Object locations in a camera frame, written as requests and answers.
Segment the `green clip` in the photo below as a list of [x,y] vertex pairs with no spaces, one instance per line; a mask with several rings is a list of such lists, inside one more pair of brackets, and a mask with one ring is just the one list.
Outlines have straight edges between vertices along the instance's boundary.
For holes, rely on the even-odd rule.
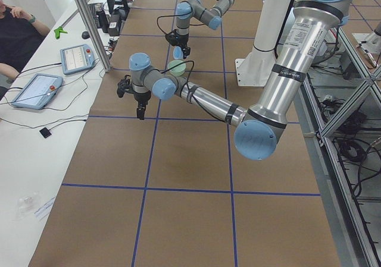
[[67,32],[63,30],[62,26],[59,26],[59,28],[54,29],[54,33],[55,33],[55,38],[59,39],[61,33],[67,33]]

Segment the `person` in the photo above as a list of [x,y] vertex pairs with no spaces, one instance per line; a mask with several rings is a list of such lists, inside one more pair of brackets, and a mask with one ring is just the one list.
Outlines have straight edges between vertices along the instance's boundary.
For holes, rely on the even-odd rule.
[[0,73],[15,80],[49,31],[21,7],[0,0]]

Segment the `white table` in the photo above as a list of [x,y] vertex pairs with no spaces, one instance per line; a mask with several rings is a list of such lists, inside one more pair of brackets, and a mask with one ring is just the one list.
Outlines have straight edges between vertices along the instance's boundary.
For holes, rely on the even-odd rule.
[[[74,10],[73,2],[54,28],[61,25]],[[87,43],[94,48],[90,39],[83,40],[82,32],[85,25],[80,14],[77,14],[65,27],[68,34],[61,34],[56,40],[51,31],[43,41],[38,51],[29,61],[25,70],[41,65],[61,62],[60,49]],[[107,45],[109,35],[99,30],[104,45]],[[12,87],[23,87],[37,72],[64,77],[64,84],[79,78],[84,72],[64,76],[61,66],[47,67],[22,74]],[[8,121],[37,126],[56,121],[60,118],[70,118],[75,115],[86,115],[94,102],[103,75],[101,62],[86,74],[88,89],[65,111],[43,109],[33,111],[16,109],[8,104],[0,105],[0,118]],[[52,108],[65,108],[73,98],[86,87],[80,79],[63,87],[48,104]],[[12,101],[18,91],[8,92],[5,96]],[[62,124],[52,130],[52,135],[44,139],[40,128],[29,129],[0,121],[0,266],[27,266],[35,251],[46,224],[47,216],[37,220],[33,213],[16,221],[17,202],[19,198],[31,196],[38,192],[40,205],[55,197],[60,188],[67,167],[85,125],[84,121]]]

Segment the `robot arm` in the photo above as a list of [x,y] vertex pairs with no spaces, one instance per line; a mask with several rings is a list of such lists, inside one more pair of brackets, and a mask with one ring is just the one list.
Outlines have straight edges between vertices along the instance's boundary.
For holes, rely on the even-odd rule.
[[208,10],[201,4],[201,0],[187,0],[176,7],[176,29],[167,33],[165,39],[170,45],[175,46],[173,56],[175,59],[185,59],[191,53],[188,47],[189,26],[191,18],[195,17],[209,28],[216,30],[221,25],[221,17],[234,4],[234,0],[218,0]]
[[149,56],[144,53],[134,54],[130,58],[134,95],[135,92],[152,91],[165,100],[176,94],[216,118],[237,126],[235,146],[243,156],[252,160],[265,159],[275,151],[288,123],[286,112],[326,33],[345,23],[351,1],[299,0],[293,11],[295,23],[260,100],[247,110],[187,82],[184,77],[161,74],[151,66]]

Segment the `tablet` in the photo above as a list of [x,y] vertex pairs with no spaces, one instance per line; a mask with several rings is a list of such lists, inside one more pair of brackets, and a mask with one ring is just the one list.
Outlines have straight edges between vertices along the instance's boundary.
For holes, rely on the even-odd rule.
[[42,109],[61,87],[63,78],[47,74],[35,74],[12,101],[18,108]]
[[94,55],[87,44],[61,49],[60,54],[65,75],[88,70],[94,66]]

